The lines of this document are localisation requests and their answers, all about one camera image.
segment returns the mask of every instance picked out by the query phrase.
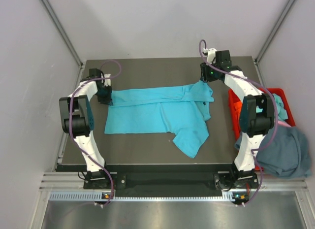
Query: teal cloth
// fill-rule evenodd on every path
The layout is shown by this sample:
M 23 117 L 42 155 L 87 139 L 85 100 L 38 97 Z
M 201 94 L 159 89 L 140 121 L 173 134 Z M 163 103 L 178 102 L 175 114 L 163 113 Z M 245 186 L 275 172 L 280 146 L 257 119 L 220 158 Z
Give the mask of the teal cloth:
M 212 90 L 202 81 L 194 85 L 113 91 L 105 134 L 165 133 L 194 158 L 208 138 Z
M 284 102 L 282 101 L 281 97 L 277 94 L 272 94 L 275 98 L 275 101 L 276 101 L 276 105 L 277 105 L 277 111 L 278 111 L 278 119 L 280 121 L 284 121 L 286 119 L 288 119 L 288 115 L 287 115 L 287 112 L 284 108 Z M 256 112 L 261 112 L 262 109 L 257 107 L 256 108 Z

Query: red plastic bin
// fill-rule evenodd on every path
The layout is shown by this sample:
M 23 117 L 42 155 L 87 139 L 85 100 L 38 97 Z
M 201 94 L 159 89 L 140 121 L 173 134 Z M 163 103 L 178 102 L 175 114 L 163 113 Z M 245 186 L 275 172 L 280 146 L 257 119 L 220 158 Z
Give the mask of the red plastic bin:
M 288 119 L 286 120 L 286 122 L 294 127 L 295 126 L 295 121 L 293 119 L 289 104 L 287 103 L 287 100 L 285 98 L 284 95 L 284 91 L 282 89 L 278 89 L 278 88 L 273 88 L 273 89 L 267 89 L 269 92 L 271 92 L 272 94 L 277 94 L 281 97 L 283 103 L 284 103 L 284 108 L 287 112 L 288 115 Z M 235 135 L 235 139 L 237 140 L 240 137 L 240 133 L 241 130 L 239 128 L 238 122 L 239 120 L 237 120 L 237 116 L 236 116 L 236 111 L 234 108 L 234 103 L 239 102 L 239 98 L 236 96 L 236 94 L 230 89 L 228 91 L 228 105 L 230 107 L 231 110 L 231 116 L 232 116 L 232 122 L 233 122 L 233 131 L 234 131 L 234 135 Z

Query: gray floor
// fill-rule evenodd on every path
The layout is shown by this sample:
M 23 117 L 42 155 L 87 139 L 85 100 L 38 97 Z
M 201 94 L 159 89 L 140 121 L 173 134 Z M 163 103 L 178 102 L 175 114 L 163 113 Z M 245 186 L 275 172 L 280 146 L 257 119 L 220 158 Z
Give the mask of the gray floor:
M 83 77 L 90 68 L 99 68 L 103 61 L 87 61 Z M 113 90 L 170 87 L 193 84 L 200 79 L 200 58 L 126 59 L 120 60 L 123 73 L 112 80 Z M 232 57 L 245 76 L 259 82 L 251 57 Z M 115 64 L 103 68 L 115 74 Z M 174 134 L 111 134 L 105 135 L 106 105 L 91 100 L 95 119 L 94 137 L 101 155 L 108 164 L 223 164 L 236 157 L 235 138 L 228 107 L 228 87 L 220 81 L 209 83 L 215 101 L 210 103 L 211 118 L 207 121 L 209 137 L 194 159 L 183 154 L 172 142 Z M 80 151 L 68 139 L 63 164 L 84 164 Z
M 230 202 L 79 205 L 50 201 L 42 229 L 306 229 L 294 192 L 259 193 L 245 208 Z

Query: purple cable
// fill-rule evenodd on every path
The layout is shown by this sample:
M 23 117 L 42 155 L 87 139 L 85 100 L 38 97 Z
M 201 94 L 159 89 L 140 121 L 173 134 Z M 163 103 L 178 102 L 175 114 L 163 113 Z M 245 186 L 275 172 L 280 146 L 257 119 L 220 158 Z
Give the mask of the purple cable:
M 204 43 L 205 49 L 207 48 L 207 42 L 206 42 L 204 39 L 202 39 L 202 40 L 199 42 L 199 54 L 200 54 L 202 60 L 203 60 L 209 67 L 211 67 L 213 70 L 216 70 L 216 71 L 218 71 L 218 72 L 224 73 L 224 74 L 226 74 L 226 75 L 230 75 L 230 76 L 233 76 L 233 77 L 235 77 L 235 78 L 239 78 L 239 79 L 245 80 L 245 81 L 247 81 L 247 82 L 250 82 L 250 83 L 252 83 L 253 85 L 255 85 L 256 87 L 261 88 L 264 92 L 266 92 L 266 93 L 270 96 L 271 101 L 272 101 L 272 105 L 273 105 L 273 107 L 274 107 L 274 111 L 275 111 L 275 126 L 274 126 L 274 130 L 273 130 L 273 132 L 272 132 L 272 135 L 271 135 L 270 140 L 269 140 L 268 143 L 267 143 L 266 145 L 264 145 L 263 147 L 259 147 L 258 149 L 252 149 L 252 150 L 251 150 L 252 156 L 253 156 L 253 158 L 254 158 L 254 162 L 255 162 L 256 166 L 259 167 L 259 171 L 260 171 L 260 181 L 259 181 L 259 185 L 258 185 L 258 187 L 257 187 L 257 189 L 256 189 L 256 191 L 255 191 L 255 193 L 253 194 L 253 196 L 250 198 L 249 201 L 247 201 L 247 202 L 245 203 L 245 205 L 247 205 L 247 204 L 249 204 L 249 203 L 256 197 L 256 195 L 257 195 L 257 193 L 258 193 L 258 191 L 259 191 L 259 189 L 260 189 L 260 187 L 261 187 L 261 185 L 262 185 L 262 180 L 263 180 L 263 172 L 262 172 L 261 166 L 260 166 L 259 163 L 257 162 L 257 159 L 256 159 L 256 157 L 255 157 L 255 155 L 254 155 L 254 151 L 262 151 L 262 150 L 264 150 L 265 148 L 267 148 L 267 147 L 271 144 L 271 142 L 274 140 L 274 138 L 275 138 L 275 136 L 276 136 L 276 133 L 277 133 L 277 129 L 278 129 L 278 112 L 277 112 L 276 101 L 275 101 L 273 95 L 272 95 L 265 87 L 263 87 L 262 85 L 260 85 L 260 84 L 258 84 L 258 83 L 256 83 L 256 82 L 254 82 L 254 81 L 252 81 L 252 80 L 249 80 L 249 79 L 247 79 L 247 78 L 244 79 L 244 78 L 241 77 L 241 76 L 238 76 L 238 75 L 235 75 L 235 74 L 231 74 L 231 73 L 226 72 L 226 71 L 224 71 L 224 70 L 220 70 L 220 69 L 214 67 L 213 65 L 211 65 L 211 64 L 207 61 L 207 59 L 203 56 L 203 54 L 202 54 L 202 51 L 201 51 L 201 44 L 202 44 L 202 43 Z
M 114 182 L 113 182 L 113 178 L 111 177 L 111 175 L 109 174 L 109 172 L 107 171 L 107 169 L 106 169 L 104 166 L 102 166 L 102 165 L 99 164 L 96 160 L 94 160 L 86 151 L 84 151 L 83 149 L 81 149 L 80 146 L 75 142 L 74 137 L 73 137 L 73 132 L 72 132 L 72 110 L 73 110 L 73 99 L 74 99 L 74 96 L 75 96 L 76 93 L 77 93 L 80 89 L 82 89 L 82 87 L 84 87 L 86 84 L 88 84 L 88 83 L 90 83 L 90 82 L 92 82 L 92 81 L 97 81 L 97 80 L 114 79 L 114 78 L 118 77 L 118 76 L 122 73 L 122 65 L 120 65 L 120 63 L 119 63 L 118 61 L 116 61 L 116 60 L 107 60 L 106 62 L 104 62 L 104 63 L 102 64 L 101 68 L 102 68 L 106 63 L 108 63 L 108 62 L 116 63 L 116 64 L 118 65 L 118 67 L 119 67 L 119 72 L 118 72 L 116 75 L 112 76 L 112 77 L 95 78 L 95 79 L 91 79 L 91 80 L 88 80 L 88 81 L 84 82 L 84 83 L 82 84 L 82 86 L 79 86 L 79 87 L 73 92 L 73 94 L 72 94 L 72 96 L 71 96 L 71 99 L 70 99 L 70 108 L 69 108 L 69 109 L 70 109 L 70 112 L 69 112 L 69 135 L 70 135 L 71 140 L 72 140 L 73 143 L 80 149 L 80 151 L 81 151 L 83 154 L 87 155 L 88 158 L 89 158 L 94 164 L 96 164 L 96 165 L 99 166 L 102 170 L 104 170 L 104 171 L 106 172 L 106 174 L 108 175 L 108 177 L 109 177 L 110 184 L 111 184 L 111 194 L 110 194 L 111 196 L 110 196 L 110 198 L 108 199 L 108 201 L 104 204 L 104 206 L 106 206 L 107 204 L 109 204 L 110 200 L 114 197 Z

